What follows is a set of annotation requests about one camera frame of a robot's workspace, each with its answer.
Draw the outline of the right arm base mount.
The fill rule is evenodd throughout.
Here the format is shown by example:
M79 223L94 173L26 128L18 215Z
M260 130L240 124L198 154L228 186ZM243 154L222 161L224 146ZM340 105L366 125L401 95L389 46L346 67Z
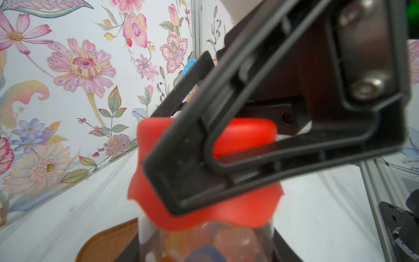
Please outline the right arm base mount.
M413 191L406 200L406 209L392 204L379 204L387 235L396 261L419 260L419 191Z

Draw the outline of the red lid jar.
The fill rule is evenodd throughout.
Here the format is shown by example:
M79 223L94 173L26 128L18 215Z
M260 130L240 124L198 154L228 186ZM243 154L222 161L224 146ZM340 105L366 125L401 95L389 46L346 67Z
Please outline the red lid jar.
M137 244L142 262L271 262L274 257L273 213L284 192L280 183L235 196L213 199L226 189L223 177L188 171L185 189L199 197L197 207L175 214L165 188L151 182L144 161L173 124L150 118L137 126L138 165L128 189L144 215L138 220Z

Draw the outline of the brown wooden tray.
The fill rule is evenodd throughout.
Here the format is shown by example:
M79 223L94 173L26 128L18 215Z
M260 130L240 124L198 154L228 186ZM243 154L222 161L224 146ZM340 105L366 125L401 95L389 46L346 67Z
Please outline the brown wooden tray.
M138 233L137 218L92 236L79 250L76 262L113 262Z

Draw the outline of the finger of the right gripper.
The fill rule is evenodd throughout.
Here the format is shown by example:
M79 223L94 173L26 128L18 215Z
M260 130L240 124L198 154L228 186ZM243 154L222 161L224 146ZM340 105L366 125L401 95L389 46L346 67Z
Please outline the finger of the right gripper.
M199 201L188 171L223 177L220 199L396 152L407 37L406 1L262 1L146 157L152 184L180 214Z
M174 115L181 108L183 100L189 92L200 81L203 81L214 67L211 54L205 51L150 117L171 117Z

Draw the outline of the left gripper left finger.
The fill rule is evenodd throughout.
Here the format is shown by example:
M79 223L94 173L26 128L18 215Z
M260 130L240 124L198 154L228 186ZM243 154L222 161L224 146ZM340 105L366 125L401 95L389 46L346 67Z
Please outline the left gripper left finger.
M127 247L113 262L139 262L140 261L140 244L139 235L136 234Z

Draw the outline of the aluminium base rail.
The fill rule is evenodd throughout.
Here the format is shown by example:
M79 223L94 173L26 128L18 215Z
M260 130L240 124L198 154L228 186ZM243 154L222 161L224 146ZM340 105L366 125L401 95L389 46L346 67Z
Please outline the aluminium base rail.
M406 209L406 200L410 194L419 190L419 172L379 159L361 161L359 167L385 260L397 262L379 204L386 202Z

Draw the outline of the blue microphone on stand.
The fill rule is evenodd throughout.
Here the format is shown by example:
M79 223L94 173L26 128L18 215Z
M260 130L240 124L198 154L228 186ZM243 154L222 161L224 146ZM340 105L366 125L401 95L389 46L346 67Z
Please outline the blue microphone on stand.
M188 73L192 66L196 63L196 59L190 59L189 62L184 66L181 74L181 79Z

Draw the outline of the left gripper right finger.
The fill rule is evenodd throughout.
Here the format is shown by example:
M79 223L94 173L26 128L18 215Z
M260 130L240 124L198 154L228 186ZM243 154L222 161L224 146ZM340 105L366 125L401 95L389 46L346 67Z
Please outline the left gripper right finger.
M303 262L303 260L290 248L278 231L273 235L273 262Z

